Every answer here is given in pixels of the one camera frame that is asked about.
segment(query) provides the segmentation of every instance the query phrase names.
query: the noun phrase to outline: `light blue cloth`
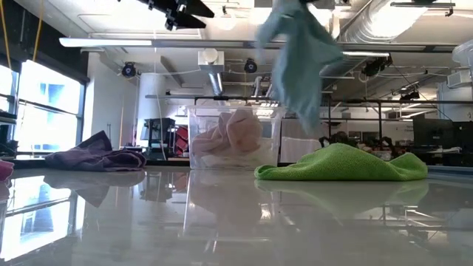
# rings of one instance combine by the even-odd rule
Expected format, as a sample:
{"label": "light blue cloth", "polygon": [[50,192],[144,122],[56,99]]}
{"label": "light blue cloth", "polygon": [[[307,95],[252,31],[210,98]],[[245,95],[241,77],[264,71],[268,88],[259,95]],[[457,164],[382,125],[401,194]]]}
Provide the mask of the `light blue cloth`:
{"label": "light blue cloth", "polygon": [[297,0],[273,10],[256,35],[258,48],[279,34],[285,34],[287,42],[273,68],[274,97],[295,112],[309,132],[319,125],[320,70],[343,54],[307,5]]}

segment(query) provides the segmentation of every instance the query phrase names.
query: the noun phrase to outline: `purple cloth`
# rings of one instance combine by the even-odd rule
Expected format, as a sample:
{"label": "purple cloth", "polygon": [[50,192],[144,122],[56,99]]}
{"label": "purple cloth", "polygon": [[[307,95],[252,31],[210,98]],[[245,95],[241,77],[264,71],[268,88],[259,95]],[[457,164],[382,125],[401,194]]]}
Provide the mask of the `purple cloth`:
{"label": "purple cloth", "polygon": [[134,151],[113,151],[104,131],[98,132],[69,151],[49,154],[45,158],[51,168],[74,171],[139,171],[146,159]]}

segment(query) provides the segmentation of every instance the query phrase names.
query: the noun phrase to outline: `pink cloth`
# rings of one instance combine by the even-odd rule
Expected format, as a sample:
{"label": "pink cloth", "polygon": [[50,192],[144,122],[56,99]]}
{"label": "pink cloth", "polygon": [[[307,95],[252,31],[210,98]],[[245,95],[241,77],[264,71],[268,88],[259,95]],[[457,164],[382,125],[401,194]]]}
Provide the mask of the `pink cloth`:
{"label": "pink cloth", "polygon": [[0,160],[0,182],[8,179],[13,173],[13,163]]}
{"label": "pink cloth", "polygon": [[216,127],[197,135],[192,152],[201,157],[207,154],[245,155],[259,149],[262,126],[251,110],[221,113]]}

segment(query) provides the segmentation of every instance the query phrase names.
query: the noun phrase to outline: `clear plastic bin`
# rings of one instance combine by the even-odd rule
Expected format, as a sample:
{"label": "clear plastic bin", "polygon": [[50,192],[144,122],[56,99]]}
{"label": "clear plastic bin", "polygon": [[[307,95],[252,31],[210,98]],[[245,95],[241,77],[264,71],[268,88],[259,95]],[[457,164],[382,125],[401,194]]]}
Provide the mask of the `clear plastic bin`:
{"label": "clear plastic bin", "polygon": [[192,169],[277,166],[285,109],[187,106]]}

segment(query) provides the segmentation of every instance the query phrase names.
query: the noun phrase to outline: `table surface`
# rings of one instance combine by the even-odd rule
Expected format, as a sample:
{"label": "table surface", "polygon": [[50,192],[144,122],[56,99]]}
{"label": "table surface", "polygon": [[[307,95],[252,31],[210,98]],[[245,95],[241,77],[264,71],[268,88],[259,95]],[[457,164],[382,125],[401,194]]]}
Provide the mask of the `table surface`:
{"label": "table surface", "polygon": [[431,177],[18,170],[0,189],[0,265],[473,265],[473,182]]}

